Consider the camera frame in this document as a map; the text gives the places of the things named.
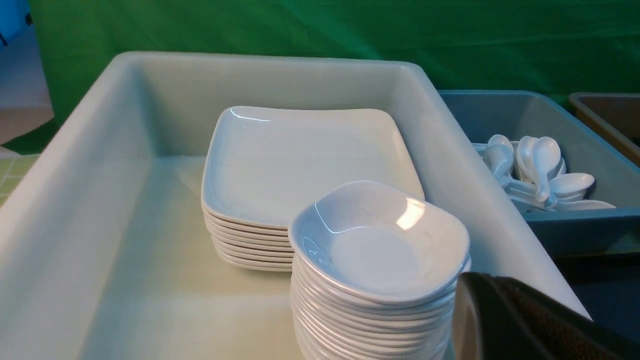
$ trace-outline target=blue object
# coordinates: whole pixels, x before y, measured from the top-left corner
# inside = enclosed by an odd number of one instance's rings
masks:
[[[556,139],[567,172],[595,177],[586,199],[617,207],[524,213],[550,255],[603,251],[640,227],[640,168],[548,97],[505,90],[451,90],[440,95],[471,142],[486,143],[494,134],[510,140],[525,135]]]
[[[28,12],[27,0],[0,0],[0,34],[7,42],[27,28],[25,16]]]

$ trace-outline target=green cloth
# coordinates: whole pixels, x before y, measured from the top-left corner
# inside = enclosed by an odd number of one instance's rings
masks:
[[[56,135],[60,126],[53,118],[46,123],[38,126],[22,136],[18,136],[2,146],[11,151],[15,151],[20,155],[41,154],[47,147],[53,136]]]
[[[638,0],[31,0],[56,118],[113,57],[403,60],[437,88],[640,92]]]

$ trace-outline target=brown bin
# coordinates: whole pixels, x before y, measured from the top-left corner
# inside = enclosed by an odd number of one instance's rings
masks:
[[[575,116],[640,167],[640,94],[569,95]]]

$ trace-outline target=white plastic tub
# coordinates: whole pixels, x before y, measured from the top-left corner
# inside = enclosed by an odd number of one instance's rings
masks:
[[[419,67],[128,53],[0,209],[0,359],[301,358],[289,276],[222,263],[202,220],[207,146],[240,104],[387,111],[474,270],[586,314]]]

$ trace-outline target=white square plate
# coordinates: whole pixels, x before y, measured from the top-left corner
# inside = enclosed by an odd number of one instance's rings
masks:
[[[424,199],[389,114],[236,106],[220,115],[213,133],[202,201],[225,220],[286,229],[303,208],[358,180]]]

